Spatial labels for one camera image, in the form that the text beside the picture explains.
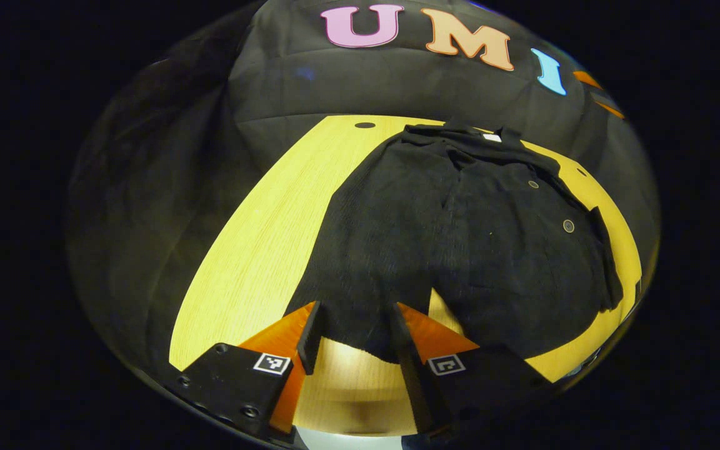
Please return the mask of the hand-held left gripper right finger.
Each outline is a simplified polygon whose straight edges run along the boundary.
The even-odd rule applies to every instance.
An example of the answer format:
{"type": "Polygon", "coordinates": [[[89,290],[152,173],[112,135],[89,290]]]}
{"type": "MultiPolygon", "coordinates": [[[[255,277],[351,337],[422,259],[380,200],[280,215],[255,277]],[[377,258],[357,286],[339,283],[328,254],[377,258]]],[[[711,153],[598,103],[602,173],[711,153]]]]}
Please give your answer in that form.
{"type": "Polygon", "coordinates": [[[388,317],[417,431],[429,439],[480,433],[554,393],[551,381],[502,344],[475,344],[400,302],[388,317]]]}

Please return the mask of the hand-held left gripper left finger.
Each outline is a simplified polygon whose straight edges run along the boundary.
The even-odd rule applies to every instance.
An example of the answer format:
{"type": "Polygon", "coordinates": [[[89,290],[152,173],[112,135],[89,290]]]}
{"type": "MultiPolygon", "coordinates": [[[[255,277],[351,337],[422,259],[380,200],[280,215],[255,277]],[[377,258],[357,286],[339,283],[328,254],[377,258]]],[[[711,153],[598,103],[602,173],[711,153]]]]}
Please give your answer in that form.
{"type": "Polygon", "coordinates": [[[286,314],[242,344],[219,342],[176,374],[176,396],[255,438],[288,438],[323,335],[320,302],[286,314]]]}

